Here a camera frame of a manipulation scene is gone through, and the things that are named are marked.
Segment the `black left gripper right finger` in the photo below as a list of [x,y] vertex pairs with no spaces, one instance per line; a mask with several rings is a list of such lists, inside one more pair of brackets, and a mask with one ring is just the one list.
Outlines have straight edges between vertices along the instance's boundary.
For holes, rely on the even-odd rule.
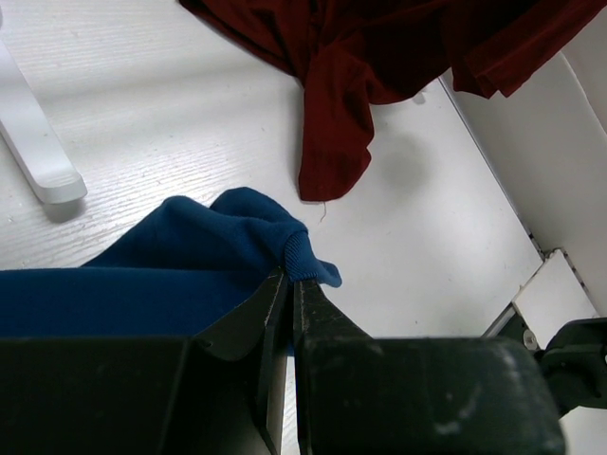
[[562,454],[529,351],[503,337],[374,338],[313,281],[293,289],[303,454]]

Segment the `blue printed t-shirt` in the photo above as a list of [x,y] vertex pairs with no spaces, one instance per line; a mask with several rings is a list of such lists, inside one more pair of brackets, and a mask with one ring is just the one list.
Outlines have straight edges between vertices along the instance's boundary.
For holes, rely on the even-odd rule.
[[276,268],[292,282],[342,283],[307,227],[270,197],[237,188],[204,206],[174,196],[79,267],[3,271],[1,334],[191,336]]

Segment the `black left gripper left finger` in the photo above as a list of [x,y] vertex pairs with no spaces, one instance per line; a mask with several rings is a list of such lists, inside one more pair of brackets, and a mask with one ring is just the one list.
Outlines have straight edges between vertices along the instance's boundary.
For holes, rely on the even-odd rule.
[[193,337],[1,342],[5,454],[277,454],[287,278]]

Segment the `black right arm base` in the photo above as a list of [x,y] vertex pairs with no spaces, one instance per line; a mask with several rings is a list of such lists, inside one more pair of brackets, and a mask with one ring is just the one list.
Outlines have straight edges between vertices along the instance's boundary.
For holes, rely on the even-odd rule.
[[518,314],[494,322],[485,335],[523,344],[539,364],[560,415],[578,407],[606,408],[605,318],[569,321],[544,348]]

